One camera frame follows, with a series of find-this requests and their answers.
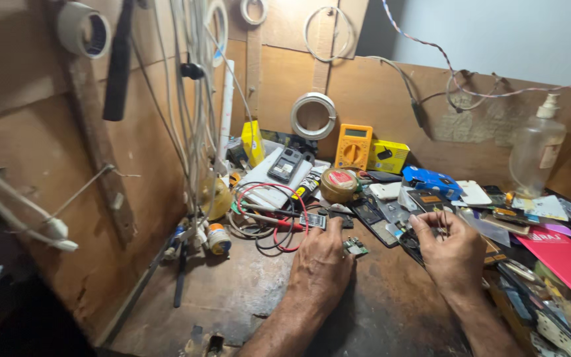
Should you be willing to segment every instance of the mobile phone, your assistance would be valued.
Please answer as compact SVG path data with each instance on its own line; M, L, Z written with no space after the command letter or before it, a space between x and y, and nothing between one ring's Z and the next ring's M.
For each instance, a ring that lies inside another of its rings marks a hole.
M270 170L268 170L268 176L282 183L290 183L292 175L302 160L302 153L297 150L285 148Z

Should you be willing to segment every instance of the wooden workbench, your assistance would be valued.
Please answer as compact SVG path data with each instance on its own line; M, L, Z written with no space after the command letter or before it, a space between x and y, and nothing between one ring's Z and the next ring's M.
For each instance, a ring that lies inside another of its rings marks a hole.
M306 356L470 356L447 304L401 247L386 248L358 220L343 231L369 254ZM302 238L297 234L291 247ZM272 242L263 240L263 245ZM110 348L146 357L203 356L213 334L233 355L279 303L294 253L258 252L233 238L230 258L188 257L181 307L173 308L178 263L157 268Z

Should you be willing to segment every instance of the yellow multimeter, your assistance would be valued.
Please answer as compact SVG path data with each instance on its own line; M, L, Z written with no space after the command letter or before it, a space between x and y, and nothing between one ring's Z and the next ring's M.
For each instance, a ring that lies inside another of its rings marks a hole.
M367 157L374 129L366 125L341 124L334 167L367 168Z

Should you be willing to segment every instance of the human hand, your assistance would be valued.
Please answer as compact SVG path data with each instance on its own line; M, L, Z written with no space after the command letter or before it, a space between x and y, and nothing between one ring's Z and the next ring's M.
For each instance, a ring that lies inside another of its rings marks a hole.
M448 225L448 238L433 236L431 227ZM481 296L481 271L486 242L458 216L444 211L411 215L420 251L433 282L449 304Z
M327 231L314 227L301 243L292 262L285 299L320 311L325 316L336 307L350 280L355 256L344 257L343 219L334 217Z

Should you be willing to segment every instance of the red wire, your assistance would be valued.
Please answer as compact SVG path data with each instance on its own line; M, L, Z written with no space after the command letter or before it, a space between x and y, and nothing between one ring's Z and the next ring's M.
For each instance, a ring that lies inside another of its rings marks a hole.
M305 209L305 204L303 203L303 200L301 199L299 194L296 193L296 191L291 189L289 186L282 185L281 183L258 183L254 186L250 186L245 191L243 191L242 194L240 194L239 197L237 198L237 209L242 214L244 214L244 211L242 211L242 197L244 197L244 194L246 194L246 192L250 191L251 189L254 189L256 187L261 187L261 186L284 187L284 188L292 191L292 193L299 199L299 202L301 202L301 206L303 206L303 213L305 214L305 236L303 237L303 239L307 238L307 236L308 236L308 211ZM275 233L274 233L275 243L279 242L277 240L277 229L278 228L279 227L275 228ZM286 253L291 253L291 252L295 252L297 249L299 249L300 246L301 246L301 243L299 243L299 245L294 247L294 248L286 248L286 247L279 245L279 249L281 249L282 251L284 251Z

